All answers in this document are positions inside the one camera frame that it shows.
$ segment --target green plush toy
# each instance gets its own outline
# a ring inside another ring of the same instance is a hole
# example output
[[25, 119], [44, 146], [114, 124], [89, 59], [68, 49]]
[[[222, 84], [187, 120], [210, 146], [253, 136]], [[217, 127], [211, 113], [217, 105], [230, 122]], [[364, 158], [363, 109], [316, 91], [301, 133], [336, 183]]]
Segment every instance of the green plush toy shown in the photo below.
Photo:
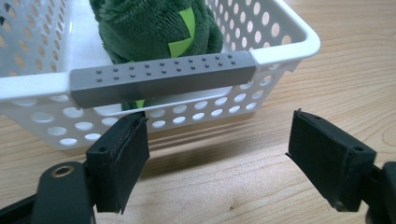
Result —
[[[221, 52], [223, 37], [204, 0], [90, 0], [113, 63]], [[143, 102], [124, 104], [123, 109]]]

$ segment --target gray handle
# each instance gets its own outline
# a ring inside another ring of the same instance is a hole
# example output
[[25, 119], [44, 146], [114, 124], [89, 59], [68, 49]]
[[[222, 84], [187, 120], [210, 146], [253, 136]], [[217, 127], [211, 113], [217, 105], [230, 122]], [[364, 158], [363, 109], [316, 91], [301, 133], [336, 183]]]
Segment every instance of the gray handle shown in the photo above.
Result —
[[73, 70], [70, 90], [82, 108], [248, 83], [256, 64], [247, 51]]

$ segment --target wood grain surface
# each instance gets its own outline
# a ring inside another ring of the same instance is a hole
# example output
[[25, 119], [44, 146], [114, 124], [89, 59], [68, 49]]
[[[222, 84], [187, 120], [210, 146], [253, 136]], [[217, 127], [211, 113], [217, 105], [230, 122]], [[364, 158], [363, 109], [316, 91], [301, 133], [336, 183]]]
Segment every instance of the wood grain surface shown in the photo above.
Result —
[[[149, 136], [151, 158], [124, 215], [98, 223], [363, 223], [337, 213], [287, 157], [292, 112], [317, 114], [396, 161], [396, 1], [286, 1], [321, 39], [260, 110]], [[83, 161], [0, 116], [0, 207], [35, 193], [52, 165]]]

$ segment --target black 3d-printed part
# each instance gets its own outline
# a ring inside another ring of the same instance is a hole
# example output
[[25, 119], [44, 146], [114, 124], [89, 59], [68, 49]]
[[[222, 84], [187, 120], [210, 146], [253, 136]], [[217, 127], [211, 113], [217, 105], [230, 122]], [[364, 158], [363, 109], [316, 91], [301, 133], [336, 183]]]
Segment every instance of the black 3d-printed part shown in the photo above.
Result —
[[289, 156], [337, 211], [359, 210], [360, 182], [372, 170], [375, 154], [329, 121], [294, 112]]
[[256, 63], [247, 51], [73, 70], [70, 91], [91, 108], [248, 83]]
[[94, 223], [84, 166], [76, 161], [49, 168], [40, 177], [29, 223]]
[[86, 165], [97, 183], [98, 212], [123, 213], [149, 158], [144, 113], [121, 118], [87, 150]]

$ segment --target plush toy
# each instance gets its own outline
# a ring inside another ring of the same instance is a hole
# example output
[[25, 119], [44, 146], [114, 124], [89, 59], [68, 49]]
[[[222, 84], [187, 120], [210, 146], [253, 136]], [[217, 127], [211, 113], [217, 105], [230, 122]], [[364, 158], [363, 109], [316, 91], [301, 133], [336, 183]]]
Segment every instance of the plush toy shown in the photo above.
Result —
[[[221, 52], [222, 33], [204, 0], [90, 0], [90, 3], [104, 48], [113, 63]], [[129, 103], [123, 109], [140, 106]]]

